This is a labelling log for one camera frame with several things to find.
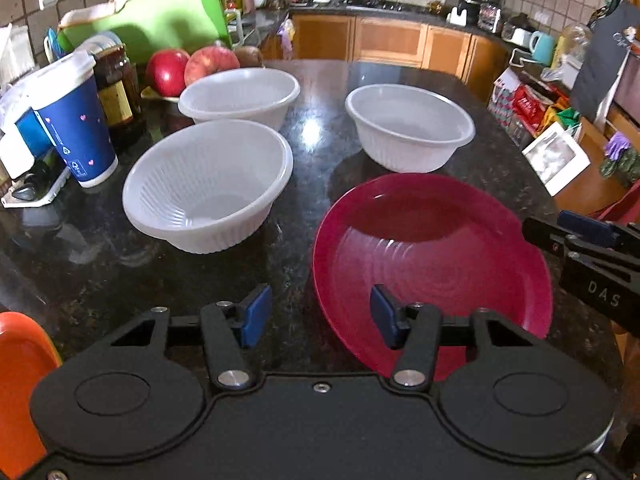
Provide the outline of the magenta plastic plate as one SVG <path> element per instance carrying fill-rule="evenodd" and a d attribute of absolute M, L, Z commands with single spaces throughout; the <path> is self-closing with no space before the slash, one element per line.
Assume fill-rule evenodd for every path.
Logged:
<path fill-rule="evenodd" d="M 322 219 L 312 279 L 326 320 L 370 370 L 390 376 L 399 358 L 371 318 L 382 284 L 404 304 L 446 315 L 488 308 L 538 338 L 553 312 L 550 272 L 521 221 L 489 194 L 436 174 L 388 174 L 357 185 Z"/>

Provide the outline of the white plastic bowl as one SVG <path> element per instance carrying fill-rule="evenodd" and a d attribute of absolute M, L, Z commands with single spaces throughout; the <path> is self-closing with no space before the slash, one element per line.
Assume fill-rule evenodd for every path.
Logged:
<path fill-rule="evenodd" d="M 274 68 L 238 68 L 206 76 L 181 93 L 178 110 L 196 124 L 243 119 L 279 131 L 300 93 L 291 74 Z"/>
<path fill-rule="evenodd" d="M 290 144 L 248 120 L 203 122 L 149 148 L 122 206 L 140 232 L 190 254 L 222 252 L 264 223 L 293 172 Z"/>
<path fill-rule="evenodd" d="M 472 117 L 460 105 L 405 84 L 368 84 L 345 99 L 363 151 L 395 172 L 427 174 L 442 168 L 474 139 Z"/>

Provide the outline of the orange plastic plate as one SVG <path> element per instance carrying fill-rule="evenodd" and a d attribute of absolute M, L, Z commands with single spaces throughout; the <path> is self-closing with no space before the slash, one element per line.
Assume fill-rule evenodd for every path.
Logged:
<path fill-rule="evenodd" d="M 62 364 L 43 328 L 20 312 L 1 313 L 1 472 L 9 479 L 46 454 L 29 415 L 38 382 Z"/>

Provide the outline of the red hanging towel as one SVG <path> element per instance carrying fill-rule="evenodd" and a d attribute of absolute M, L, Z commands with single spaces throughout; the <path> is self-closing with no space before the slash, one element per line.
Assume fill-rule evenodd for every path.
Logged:
<path fill-rule="evenodd" d="M 617 224 L 627 224 L 638 222 L 640 216 L 639 190 L 630 190 L 624 197 L 616 203 L 608 206 L 598 213 L 597 219 L 603 222 L 613 222 Z"/>

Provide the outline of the white picture box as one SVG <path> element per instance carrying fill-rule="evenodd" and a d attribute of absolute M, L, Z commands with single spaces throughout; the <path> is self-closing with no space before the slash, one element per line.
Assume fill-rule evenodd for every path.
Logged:
<path fill-rule="evenodd" d="M 590 165 L 587 153 L 558 122 L 537 136 L 522 154 L 550 196 L 559 194 Z"/>

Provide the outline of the red snack bag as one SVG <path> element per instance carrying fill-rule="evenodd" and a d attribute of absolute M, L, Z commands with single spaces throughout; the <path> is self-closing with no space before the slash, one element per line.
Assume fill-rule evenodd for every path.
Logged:
<path fill-rule="evenodd" d="M 513 93 L 511 107 L 513 114 L 531 134 L 534 134 L 542 124 L 544 115 L 552 102 L 538 94 L 527 84 L 520 84 Z"/>

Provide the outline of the teal electric kettle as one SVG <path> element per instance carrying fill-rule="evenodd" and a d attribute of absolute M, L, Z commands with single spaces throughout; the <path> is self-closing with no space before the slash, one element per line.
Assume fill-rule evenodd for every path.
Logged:
<path fill-rule="evenodd" d="M 532 54 L 532 58 L 535 62 L 544 66 L 550 66 L 553 60 L 555 50 L 555 39 L 536 30 L 529 38 L 529 51 Z"/>

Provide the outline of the white tray with items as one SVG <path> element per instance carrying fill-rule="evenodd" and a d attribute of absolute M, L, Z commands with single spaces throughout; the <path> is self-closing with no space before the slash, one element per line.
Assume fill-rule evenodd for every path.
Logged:
<path fill-rule="evenodd" d="M 6 209 L 47 206 L 58 196 L 69 177 L 70 170 L 67 167 L 50 167 L 38 160 L 24 177 L 9 187 L 2 196 L 2 206 Z"/>

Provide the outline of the dark hanging apron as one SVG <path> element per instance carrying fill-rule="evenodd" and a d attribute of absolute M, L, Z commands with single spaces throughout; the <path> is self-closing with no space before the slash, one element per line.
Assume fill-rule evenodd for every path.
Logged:
<path fill-rule="evenodd" d="M 575 80 L 570 105 L 593 124 L 608 114 L 608 95 L 617 89 L 618 74 L 626 62 L 624 32 L 639 31 L 639 0 L 610 0 L 591 14 L 592 32 L 584 62 Z"/>

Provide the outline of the red apple left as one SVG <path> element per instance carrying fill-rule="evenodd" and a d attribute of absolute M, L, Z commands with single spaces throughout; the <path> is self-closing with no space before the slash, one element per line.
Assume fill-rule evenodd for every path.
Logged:
<path fill-rule="evenodd" d="M 160 96 L 178 98 L 186 88 L 184 72 L 189 60 L 190 55 L 182 49 L 155 52 L 146 64 L 146 83 Z"/>

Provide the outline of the red apple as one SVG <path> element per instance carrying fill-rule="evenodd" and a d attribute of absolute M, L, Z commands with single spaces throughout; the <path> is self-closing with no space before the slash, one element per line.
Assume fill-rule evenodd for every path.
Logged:
<path fill-rule="evenodd" d="M 178 98 L 186 88 L 184 72 L 189 60 L 190 55 L 182 49 L 155 52 L 146 64 L 146 83 L 160 96 Z"/>
<path fill-rule="evenodd" d="M 184 83 L 190 86 L 209 75 L 239 67 L 240 62 L 230 49 L 219 46 L 204 47 L 194 52 L 186 63 Z"/>

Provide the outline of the red apple right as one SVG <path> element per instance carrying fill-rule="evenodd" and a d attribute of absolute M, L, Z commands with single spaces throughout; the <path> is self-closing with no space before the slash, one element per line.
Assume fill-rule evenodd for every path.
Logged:
<path fill-rule="evenodd" d="M 230 49 L 219 46 L 204 47 L 194 52 L 186 63 L 184 83 L 190 86 L 209 75 L 239 67 L 240 62 Z"/>

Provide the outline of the brown kiwi fruit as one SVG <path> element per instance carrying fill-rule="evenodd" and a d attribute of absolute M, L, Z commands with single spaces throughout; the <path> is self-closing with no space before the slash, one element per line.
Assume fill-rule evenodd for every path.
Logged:
<path fill-rule="evenodd" d="M 252 46 L 237 47 L 234 50 L 234 54 L 238 59 L 240 66 L 243 68 L 264 66 L 262 51 L 258 47 L 252 47 Z"/>

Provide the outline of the dark sauce jar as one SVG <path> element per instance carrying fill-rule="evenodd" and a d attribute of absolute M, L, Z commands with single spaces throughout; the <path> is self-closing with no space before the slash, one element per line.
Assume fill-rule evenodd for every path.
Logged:
<path fill-rule="evenodd" d="M 94 56 L 96 85 L 106 123 L 110 128 L 123 127 L 140 116 L 137 73 L 123 44 L 110 47 Z"/>

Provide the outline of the green cutting board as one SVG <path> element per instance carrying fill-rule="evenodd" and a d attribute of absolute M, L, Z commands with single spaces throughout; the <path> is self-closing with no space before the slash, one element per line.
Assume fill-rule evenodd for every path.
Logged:
<path fill-rule="evenodd" d="M 115 34 L 137 64 L 164 49 L 231 44 L 220 0 L 110 0 L 71 10 L 58 23 L 58 43 L 70 52 L 102 32 Z"/>

